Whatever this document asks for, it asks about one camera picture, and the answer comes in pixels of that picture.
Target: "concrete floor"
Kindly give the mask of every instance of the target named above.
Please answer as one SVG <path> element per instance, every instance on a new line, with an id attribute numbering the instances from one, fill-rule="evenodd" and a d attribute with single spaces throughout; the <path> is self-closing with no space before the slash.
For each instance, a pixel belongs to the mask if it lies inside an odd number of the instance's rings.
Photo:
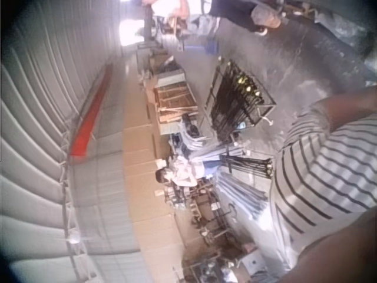
<path id="1" fill-rule="evenodd" d="M 274 121 L 272 126 L 261 121 L 255 128 L 242 133 L 243 140 L 249 141 L 247 149 L 255 158 L 276 154 L 303 107 L 377 81 L 351 47 L 324 34 L 319 28 L 298 22 L 287 20 L 278 30 L 258 37 L 222 19 L 216 38 L 219 41 L 219 55 L 226 60 L 234 60 L 242 69 L 255 75 L 277 104 L 269 115 Z M 191 50 L 179 52 L 173 37 L 165 36 L 161 42 L 185 70 L 186 79 L 201 107 L 201 115 L 204 115 L 203 105 L 209 93 L 217 56 Z M 211 134 L 208 121 L 203 123 L 201 129 Z M 254 179 L 246 174 L 237 174 L 237 177 L 257 189 L 269 191 L 268 180 Z M 229 200 L 220 196 L 223 205 L 227 205 Z M 270 271 L 280 274 L 282 266 L 268 216 L 263 229 L 260 223 L 248 219 L 240 209 L 237 223 L 229 220 L 242 241 L 254 239 Z"/>

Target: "striped shirt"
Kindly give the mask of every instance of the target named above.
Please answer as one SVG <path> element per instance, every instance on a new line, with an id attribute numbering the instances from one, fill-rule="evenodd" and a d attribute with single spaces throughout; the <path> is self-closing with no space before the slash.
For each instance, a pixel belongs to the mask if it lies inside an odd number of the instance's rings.
<path id="1" fill-rule="evenodd" d="M 315 241 L 377 201 L 377 113 L 332 133 L 319 107 L 303 111 L 276 158 L 270 206 L 279 252 L 293 268 Z"/>

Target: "wooden crate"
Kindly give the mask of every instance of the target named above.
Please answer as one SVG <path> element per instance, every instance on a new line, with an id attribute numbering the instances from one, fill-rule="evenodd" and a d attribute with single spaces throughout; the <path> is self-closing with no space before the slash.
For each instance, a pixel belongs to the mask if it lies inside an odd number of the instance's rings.
<path id="1" fill-rule="evenodd" d="M 177 121 L 183 114 L 197 113 L 196 100 L 185 81 L 155 88 L 155 95 L 160 122 Z"/>

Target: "black metal frame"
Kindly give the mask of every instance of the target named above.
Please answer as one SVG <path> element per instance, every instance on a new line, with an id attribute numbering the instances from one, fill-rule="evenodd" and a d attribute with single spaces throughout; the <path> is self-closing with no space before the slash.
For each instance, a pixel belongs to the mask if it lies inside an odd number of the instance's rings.
<path id="1" fill-rule="evenodd" d="M 234 131 L 242 131 L 257 125 L 276 107 L 262 84 L 251 74 L 246 74 L 233 61 L 229 61 L 225 71 L 221 72 L 223 60 L 216 67 L 210 91 L 204 106 L 207 110 L 213 99 L 211 108 L 212 128 L 217 132 L 219 140 L 225 142 Z M 238 125 L 246 123 L 243 129 Z"/>

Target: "black pants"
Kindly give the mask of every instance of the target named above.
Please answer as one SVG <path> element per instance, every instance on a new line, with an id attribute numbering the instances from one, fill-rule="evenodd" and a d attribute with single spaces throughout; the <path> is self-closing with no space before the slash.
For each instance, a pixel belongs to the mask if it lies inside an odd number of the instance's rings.
<path id="1" fill-rule="evenodd" d="M 262 27 L 256 25 L 251 18 L 255 4 L 242 0 L 212 0 L 209 15 L 226 18 L 251 32 L 261 31 Z"/>

